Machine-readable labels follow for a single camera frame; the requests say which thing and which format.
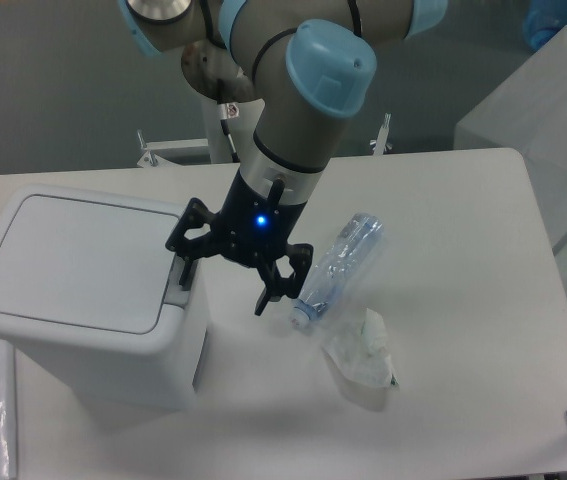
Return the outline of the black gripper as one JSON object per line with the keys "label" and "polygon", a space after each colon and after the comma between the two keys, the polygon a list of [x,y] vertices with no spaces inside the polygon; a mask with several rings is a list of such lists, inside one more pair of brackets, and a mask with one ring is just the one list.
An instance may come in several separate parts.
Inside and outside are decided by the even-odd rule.
{"label": "black gripper", "polygon": [[[312,267],[314,247],[289,242],[306,204],[284,204],[284,187],[285,182],[276,179],[261,195],[241,174],[236,174],[217,213],[211,212],[199,198],[191,198],[165,243],[184,262],[179,285],[187,283],[196,260],[220,255],[257,269],[264,289],[255,305],[256,316],[270,302],[278,302],[282,297],[296,299]],[[188,231],[204,226],[209,227],[207,233],[187,237]],[[292,268],[288,277],[283,277],[277,266],[283,257]]]}

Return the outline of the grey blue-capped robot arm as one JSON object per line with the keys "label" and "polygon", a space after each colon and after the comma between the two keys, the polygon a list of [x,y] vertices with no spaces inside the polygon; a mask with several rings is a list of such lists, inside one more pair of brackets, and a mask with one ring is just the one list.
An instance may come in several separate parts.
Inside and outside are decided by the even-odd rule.
{"label": "grey blue-capped robot arm", "polygon": [[377,68],[374,46],[436,26],[444,1],[123,1],[139,47],[205,42],[227,54],[264,107],[217,212],[187,204],[166,246],[186,267],[222,256],[255,269],[257,312],[296,298],[312,265],[289,236]]}

